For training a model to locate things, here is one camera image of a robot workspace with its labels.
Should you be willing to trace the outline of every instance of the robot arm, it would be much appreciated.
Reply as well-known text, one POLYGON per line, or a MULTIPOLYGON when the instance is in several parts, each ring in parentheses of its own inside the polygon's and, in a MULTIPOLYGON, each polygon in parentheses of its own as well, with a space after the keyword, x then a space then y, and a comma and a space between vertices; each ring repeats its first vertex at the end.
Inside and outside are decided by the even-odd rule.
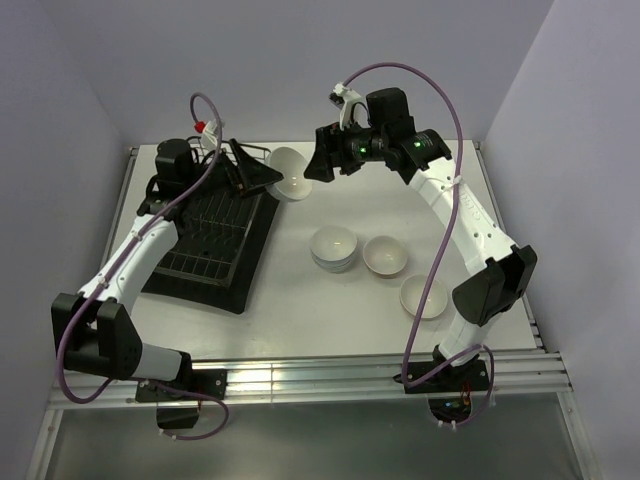
MULTIPOLYGON (((481 344, 501 313, 522 296, 535 266, 531 247, 519 249, 489 216, 469 185, 454 178, 454 165, 440 158, 418 171, 409 186, 429 204, 446 225, 453 209, 453 185, 459 182, 460 208, 452 240, 470 278, 453 291, 456 315, 438 346, 445 359, 481 344)), ((454 361, 458 366, 475 354, 454 361)))
POLYGON ((71 341, 64 352, 67 370, 118 380, 144 378, 177 382, 183 389, 193 391, 190 355, 143 343, 130 315, 153 270, 179 240, 182 212, 192 197, 225 190, 231 195, 246 198, 263 193, 267 185, 282 180, 282 174, 253 159, 235 140, 230 140, 228 146, 236 162, 231 162, 226 153, 221 153, 218 163, 198 190, 166 212, 140 237, 138 232, 142 227, 190 188, 207 168, 194 158, 191 145, 186 140, 167 140, 158 146, 155 160, 157 175, 147 186, 146 198, 125 241, 78 294, 60 294, 52 304, 51 316, 58 350, 75 313, 98 285, 103 287, 73 328, 71 341), (125 250, 131 248, 134 238, 139 241, 107 284, 105 273, 125 250))
MULTIPOLYGON (((334 89, 330 99, 342 108, 341 121, 316 130, 316 151, 305 177, 330 182, 334 168, 351 175, 366 162, 383 161, 425 199, 444 225, 453 210, 453 186, 459 183, 460 207, 452 239, 470 278, 453 290, 457 312, 436 347, 434 357, 448 360, 482 343, 500 314, 522 297, 537 257, 529 246, 518 248, 469 186, 455 178, 451 152, 442 138, 433 130, 416 132, 402 90, 388 88, 367 95, 369 128, 343 121, 352 117, 354 98, 360 96, 341 84, 334 89)), ((464 365, 475 356, 458 358, 452 366, 464 365)))

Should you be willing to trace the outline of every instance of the white tabletop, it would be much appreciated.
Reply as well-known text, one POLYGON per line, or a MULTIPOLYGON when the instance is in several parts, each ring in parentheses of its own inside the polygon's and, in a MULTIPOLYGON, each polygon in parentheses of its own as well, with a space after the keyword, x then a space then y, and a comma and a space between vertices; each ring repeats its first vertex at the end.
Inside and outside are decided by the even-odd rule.
MULTIPOLYGON (((311 158, 313 143, 290 146, 311 158)), ((455 145, 449 142, 454 151, 455 145)), ((487 211, 495 212, 478 157, 465 142, 462 174, 487 211)), ((140 147, 118 220, 114 245, 129 232, 144 189, 155 173, 155 145, 140 147)), ((397 354, 404 351, 412 318, 398 298, 402 281, 426 274, 444 227, 426 203, 382 164, 369 164, 351 177, 314 183, 304 201, 282 204, 253 279, 247 310, 234 315, 213 307, 159 295, 142 294, 133 322, 145 343, 191 353, 197 359, 300 358, 397 354), (358 236, 359 256, 347 272, 327 273, 309 254, 308 241, 320 227, 343 225, 358 236), (364 243, 392 235, 409 250, 409 264, 395 279, 375 278, 361 258, 364 243)), ((451 290, 467 278, 455 245, 450 244, 437 278, 451 290)), ((422 322, 414 351, 431 352, 454 314, 422 322)), ((489 347, 536 348, 522 301, 504 314, 487 339, 489 347)))

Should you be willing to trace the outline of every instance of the dish rack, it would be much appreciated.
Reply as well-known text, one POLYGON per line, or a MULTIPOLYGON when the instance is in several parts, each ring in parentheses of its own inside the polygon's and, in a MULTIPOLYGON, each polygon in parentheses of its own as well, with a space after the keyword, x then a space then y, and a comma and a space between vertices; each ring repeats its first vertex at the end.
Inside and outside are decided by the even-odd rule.
MULTIPOLYGON (((270 150, 241 144, 264 161, 270 150)), ((228 144, 223 148, 234 161, 228 144)), ((206 152, 196 148, 200 158, 206 152)), ((242 313, 278 200, 268 193, 241 199, 228 192, 192 200, 184 232, 160 260, 143 291, 242 313)))

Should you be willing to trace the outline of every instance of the white wall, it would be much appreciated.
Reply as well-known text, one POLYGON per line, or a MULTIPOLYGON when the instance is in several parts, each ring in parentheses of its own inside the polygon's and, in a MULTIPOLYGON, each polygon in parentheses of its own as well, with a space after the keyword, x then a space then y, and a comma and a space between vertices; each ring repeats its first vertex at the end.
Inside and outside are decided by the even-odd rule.
POLYGON ((640 471, 640 3, 556 0, 484 152, 606 478, 640 471))
POLYGON ((49 308, 99 264, 125 149, 40 4, 0 14, 0 477, 23 478, 51 381, 49 308))
MULTIPOLYGON (((432 74, 465 137, 484 138, 552 0, 41 2, 127 140, 149 143, 193 132, 193 90, 211 94, 230 135, 313 138, 336 118, 336 82, 381 60, 432 74)), ((371 75, 362 93, 405 86, 418 125, 455 136, 419 80, 371 75)))

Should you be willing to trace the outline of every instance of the mounting plate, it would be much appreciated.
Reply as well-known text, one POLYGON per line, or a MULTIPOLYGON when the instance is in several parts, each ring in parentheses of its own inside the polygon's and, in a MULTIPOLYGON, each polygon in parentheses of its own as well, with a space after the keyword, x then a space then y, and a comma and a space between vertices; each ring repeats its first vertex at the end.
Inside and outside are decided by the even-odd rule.
MULTIPOLYGON (((184 390, 183 385, 172 385, 171 387, 184 390)), ((191 376, 191 384, 187 387, 187 390, 194 393, 201 393, 202 395, 208 395, 210 397, 217 398, 218 400, 224 399, 224 394, 227 389, 227 370, 223 368, 211 369, 211 370, 194 370, 191 376)), ((141 386, 138 384, 136 389, 136 402, 138 403, 161 403, 161 402, 176 402, 192 400, 189 397, 174 395, 172 393, 165 392, 153 385, 141 386)))
MULTIPOLYGON (((431 370, 439 366, 442 362, 430 361, 430 362, 412 362, 409 363, 407 373, 411 378, 419 378, 425 373, 429 373, 431 370)), ((396 383, 402 383, 400 374, 393 377, 396 383)), ((471 390, 486 391, 489 388, 489 373, 483 360, 476 358, 464 365, 464 372, 451 372, 447 369, 438 373, 432 379, 418 385, 414 388, 404 388, 406 394, 417 393, 451 393, 460 392, 465 386, 466 382, 469 382, 471 390)))

